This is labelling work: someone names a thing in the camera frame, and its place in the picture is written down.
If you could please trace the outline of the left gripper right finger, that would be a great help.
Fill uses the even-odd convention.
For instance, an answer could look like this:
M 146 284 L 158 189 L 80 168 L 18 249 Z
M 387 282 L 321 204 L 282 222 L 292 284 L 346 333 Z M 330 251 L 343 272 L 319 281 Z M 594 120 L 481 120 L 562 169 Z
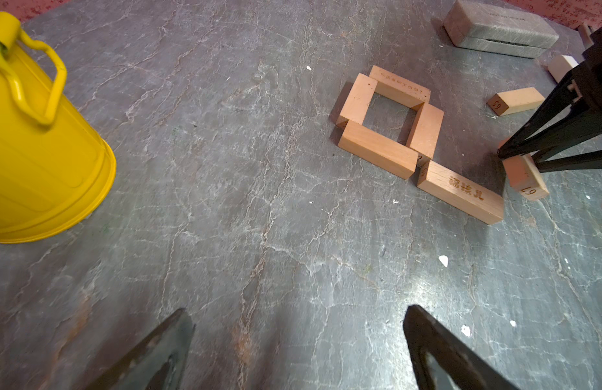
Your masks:
M 422 306 L 410 305 L 403 320 L 419 389 L 515 389 Z

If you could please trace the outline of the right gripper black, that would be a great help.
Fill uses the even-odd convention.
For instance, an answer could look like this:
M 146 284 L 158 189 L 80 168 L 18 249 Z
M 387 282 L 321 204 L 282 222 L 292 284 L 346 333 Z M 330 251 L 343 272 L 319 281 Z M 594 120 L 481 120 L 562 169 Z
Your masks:
M 551 159 L 571 147 L 602 135 L 602 27 L 590 38 L 584 61 L 566 73 L 522 128 L 499 147 L 498 157 L 534 153 Z M 602 150 L 536 163 L 541 173 L 602 169 Z

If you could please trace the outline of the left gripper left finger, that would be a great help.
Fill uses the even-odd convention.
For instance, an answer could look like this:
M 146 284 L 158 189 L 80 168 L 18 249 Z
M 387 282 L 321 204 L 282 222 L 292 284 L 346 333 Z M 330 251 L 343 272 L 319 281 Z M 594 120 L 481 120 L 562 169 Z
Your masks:
M 180 308 L 143 338 L 88 389 L 178 389 L 195 326 Z

